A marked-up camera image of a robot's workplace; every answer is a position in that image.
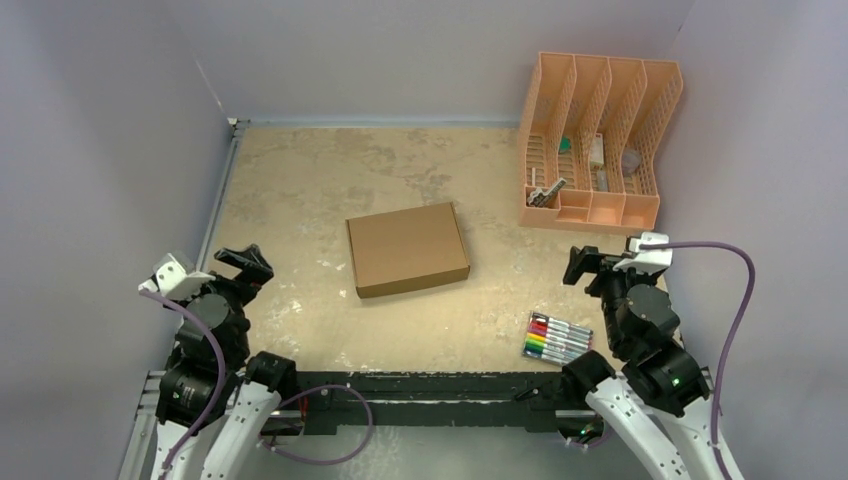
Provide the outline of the brown cardboard box sheet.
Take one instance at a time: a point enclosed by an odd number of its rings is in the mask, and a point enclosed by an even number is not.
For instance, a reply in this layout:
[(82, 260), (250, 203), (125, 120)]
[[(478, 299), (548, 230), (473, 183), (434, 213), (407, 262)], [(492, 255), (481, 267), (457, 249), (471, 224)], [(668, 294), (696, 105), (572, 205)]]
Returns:
[(471, 261), (451, 202), (345, 221), (355, 290), (370, 299), (468, 279)]

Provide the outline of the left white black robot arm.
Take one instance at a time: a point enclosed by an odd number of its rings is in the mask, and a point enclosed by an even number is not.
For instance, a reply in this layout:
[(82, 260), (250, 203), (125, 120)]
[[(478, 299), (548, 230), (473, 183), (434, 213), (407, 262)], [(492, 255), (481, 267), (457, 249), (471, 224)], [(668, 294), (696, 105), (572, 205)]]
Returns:
[(272, 411), (297, 399), (295, 361), (249, 347), (246, 307), (273, 268), (256, 244), (214, 258), (236, 274), (169, 253), (138, 286), (182, 319), (158, 386), (154, 479), (235, 478)]

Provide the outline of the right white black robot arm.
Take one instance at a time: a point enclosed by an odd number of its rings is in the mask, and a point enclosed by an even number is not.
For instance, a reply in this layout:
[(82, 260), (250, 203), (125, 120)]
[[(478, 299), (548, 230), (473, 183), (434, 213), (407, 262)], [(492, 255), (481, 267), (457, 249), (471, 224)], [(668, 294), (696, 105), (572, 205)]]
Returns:
[[(704, 370), (674, 334), (680, 318), (657, 286), (674, 251), (715, 248), (737, 254), (748, 271), (746, 289), (715, 373)], [(593, 275), (587, 295), (601, 302), (608, 346), (622, 361), (615, 370), (595, 351), (563, 366), (561, 392), (576, 407), (599, 414), (654, 479), (740, 479), (743, 474), (720, 427), (727, 357), (755, 284), (755, 267), (742, 249), (722, 242), (657, 242), (630, 237), (620, 255), (594, 246), (572, 247), (563, 282)]]

